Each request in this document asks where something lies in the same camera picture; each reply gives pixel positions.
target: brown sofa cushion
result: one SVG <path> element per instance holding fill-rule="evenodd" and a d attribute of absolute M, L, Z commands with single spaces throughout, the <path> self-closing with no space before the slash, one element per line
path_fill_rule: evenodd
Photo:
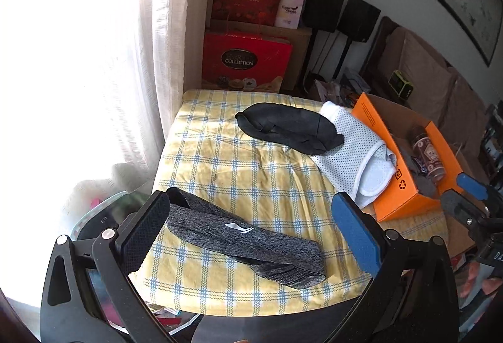
<path fill-rule="evenodd" d="M 458 75 L 447 102 L 443 123 L 439 127 L 442 135 L 451 144 L 464 144 L 465 153 L 478 156 L 488 120 L 484 102 Z"/>
<path fill-rule="evenodd" d="M 411 30 L 407 30 L 403 27 L 398 27 L 390 35 L 388 35 L 388 38 L 386 39 L 386 48 L 384 48 L 381 59 L 379 60 L 379 64 L 377 65 L 377 70 L 379 71 L 379 73 L 384 75 L 386 79 L 389 79 L 393 71 L 398 69 L 403 49 L 403 42 L 406 38 L 406 35 L 412 36 L 419 43 L 419 45 L 421 45 L 427 51 L 427 53 L 429 53 L 429 55 L 435 61 L 437 61 L 438 65 L 440 65 L 442 68 L 447 67 L 444 58 L 438 53 L 435 48 L 433 48 Z"/>
<path fill-rule="evenodd" d="M 454 76 L 442 68 L 411 33 L 405 35 L 398 69 L 414 85 L 407 99 L 411 109 L 438 126 L 446 112 Z"/>

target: metal bolt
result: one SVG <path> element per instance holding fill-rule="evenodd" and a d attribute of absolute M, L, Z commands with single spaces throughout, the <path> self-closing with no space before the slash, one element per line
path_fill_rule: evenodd
<path fill-rule="evenodd" d="M 394 229 L 388 229 L 386 232 L 386 238 L 388 239 L 391 239 L 392 241 L 395 241 L 398 239 L 398 237 L 400 236 L 400 234 L 398 233 L 398 231 L 395 231 Z"/>
<path fill-rule="evenodd" d="M 106 229 L 105 231 L 103 231 L 103 232 L 101 233 L 101 237 L 102 237 L 103 239 L 110 239 L 110 238 L 112 238 L 114 235 L 115 235 L 115 231 L 114 231 L 114 230 L 112 230 L 111 228 L 108 228 L 108 229 Z"/>
<path fill-rule="evenodd" d="M 66 239 L 68 237 L 66 235 L 60 235 L 59 237 L 56 238 L 56 243 L 58 245 L 63 245 L 66 242 Z"/>
<path fill-rule="evenodd" d="M 444 240 L 441 237 L 439 237 L 438 235 L 435 235 L 435 237 L 433 237 L 433 242 L 435 244 L 437 244 L 439 247 L 444 245 Z"/>

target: bottle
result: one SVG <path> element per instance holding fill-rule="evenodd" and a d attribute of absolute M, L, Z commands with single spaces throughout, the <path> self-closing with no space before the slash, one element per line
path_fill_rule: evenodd
<path fill-rule="evenodd" d="M 409 142 L 416 157 L 419 157 L 428 170 L 427 178 L 437 184 L 445 176 L 444 165 L 437 150 L 422 126 L 414 126 L 409 132 Z"/>

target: cardboard box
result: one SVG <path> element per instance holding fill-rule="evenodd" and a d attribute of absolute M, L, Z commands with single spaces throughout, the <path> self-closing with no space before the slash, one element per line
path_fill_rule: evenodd
<path fill-rule="evenodd" d="M 202 88 L 277 93 L 291 52 L 292 45 L 283 38 L 207 32 Z"/>
<path fill-rule="evenodd" d="M 307 46 L 311 38 L 310 28 L 297 28 L 296 30 L 280 27 L 269 27 L 264 25 L 241 23 L 238 21 L 225 21 L 225 20 L 211 20 L 211 31 L 225 32 L 229 31 L 243 31 L 247 33 L 255 33 L 267 35 L 269 37 L 286 38 L 292 44 L 292 53 L 290 61 L 286 68 L 285 76 L 283 77 L 282 89 L 293 90 L 299 78 L 300 70 L 304 63 L 306 56 Z"/>
<path fill-rule="evenodd" d="M 410 148 L 406 138 L 415 125 L 426 129 L 432 144 L 444 165 L 446 176 L 437 185 L 442 194 L 453 188 L 462 193 L 456 184 L 456 177 L 462 172 L 456 156 L 432 121 L 413 110 L 374 95 L 362 94 L 353 109 L 353 115 L 360 119 L 381 137 L 397 159 L 396 174 L 388 187 L 374 201 L 377 221 L 424 214 L 440 208 L 440 201 L 419 194 L 397 143 Z"/>

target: yellow plaid bedsheet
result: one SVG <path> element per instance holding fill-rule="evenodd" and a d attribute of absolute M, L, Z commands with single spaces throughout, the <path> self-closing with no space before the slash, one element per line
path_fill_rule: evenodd
<path fill-rule="evenodd" d="M 327 279 L 295 290 L 259 278 L 244 264 L 186 243 L 164 227 L 140 270 L 130 275 L 150 302 L 219 316 L 264 316 L 333 305 L 361 294 L 370 276 L 359 270 L 330 214 L 334 186 L 309 156 L 253 139 L 235 114 L 273 102 L 318 111 L 321 103 L 287 95 L 192 90 L 169 132 L 154 190 L 177 186 L 249 223 L 317 241 Z M 373 214 L 373 208 L 364 212 Z M 447 241 L 441 211 L 383 223 L 405 238 Z"/>

